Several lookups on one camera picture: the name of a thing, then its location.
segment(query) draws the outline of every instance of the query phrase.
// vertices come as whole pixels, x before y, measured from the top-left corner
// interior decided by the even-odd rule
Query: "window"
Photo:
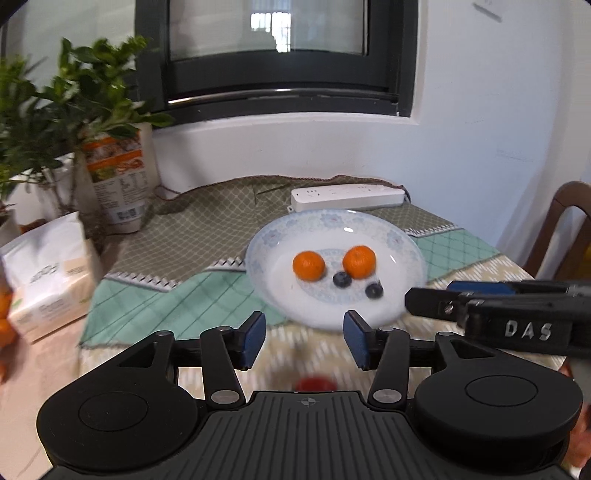
[[[4,25],[8,19],[16,12],[27,0],[5,0],[0,2],[0,25]]]
[[[410,115],[417,0],[136,0],[140,99],[177,123],[261,113]]]

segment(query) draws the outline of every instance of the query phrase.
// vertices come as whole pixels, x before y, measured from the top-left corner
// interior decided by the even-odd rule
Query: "power strip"
[[[366,210],[396,207],[404,203],[405,191],[384,185],[351,183],[324,185],[291,191],[291,208],[295,212],[323,208]]]

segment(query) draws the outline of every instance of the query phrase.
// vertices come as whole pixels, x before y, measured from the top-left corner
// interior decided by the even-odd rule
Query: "orange label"
[[[138,158],[142,156],[141,150],[136,150],[134,152],[124,153],[123,155],[117,155],[116,157],[106,158],[105,160],[100,160],[95,162],[91,165],[88,165],[89,171],[96,171],[101,168],[105,167],[114,167],[120,163],[126,162],[128,160],[133,160],[134,158]]]
[[[97,147],[102,147],[103,145],[111,145],[116,142],[117,140],[115,140],[113,137],[106,137],[102,140],[97,140],[96,142],[87,143],[82,147],[82,149],[87,151],[94,150]]]

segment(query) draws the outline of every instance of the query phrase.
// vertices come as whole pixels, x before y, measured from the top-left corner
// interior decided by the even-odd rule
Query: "barcode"
[[[128,220],[142,215],[144,211],[145,206],[141,205],[139,207],[130,208],[129,210],[124,210],[123,212],[117,212],[117,218],[119,220]]]

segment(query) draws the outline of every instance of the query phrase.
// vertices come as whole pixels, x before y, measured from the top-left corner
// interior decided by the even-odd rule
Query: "white plate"
[[[337,288],[332,277],[343,270],[347,250],[367,245],[376,254],[371,278]],[[318,282],[299,280],[294,257],[312,250],[324,258],[326,275]],[[295,322],[342,330],[343,315],[356,310],[372,327],[393,322],[404,309],[404,294],[425,285],[427,266],[416,244],[401,229],[380,218],[351,210],[292,213],[263,227],[246,250],[246,273],[265,302]],[[381,299],[370,300],[365,287],[379,280]]]

